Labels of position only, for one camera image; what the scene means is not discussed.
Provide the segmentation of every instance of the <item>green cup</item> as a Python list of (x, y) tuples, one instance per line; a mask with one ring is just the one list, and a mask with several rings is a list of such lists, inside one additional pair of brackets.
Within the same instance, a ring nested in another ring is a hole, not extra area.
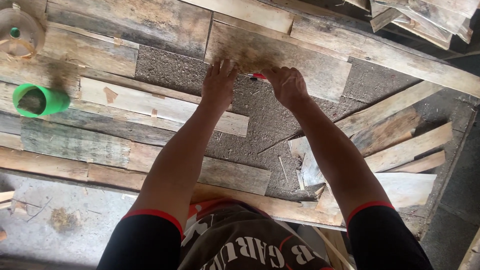
[[(34, 114), (29, 111), (25, 111), (22, 109), (18, 108), (18, 101), (30, 90), (33, 89), (40, 89), (42, 91), (43, 95), (45, 96), (46, 99), (46, 106), (45, 109), (41, 114)], [(15, 109), (17, 111), (26, 117), (37, 117), (37, 116), (42, 116), (42, 115), (47, 115), (47, 114), (52, 114), (60, 111), (64, 111), (68, 109), (68, 106), (70, 105), (70, 98), (68, 97), (67, 94), (59, 91), (54, 91), (47, 89), (42, 86), (36, 86), (33, 84), (22, 84), (15, 88), (13, 91), (13, 105), (15, 106)]]

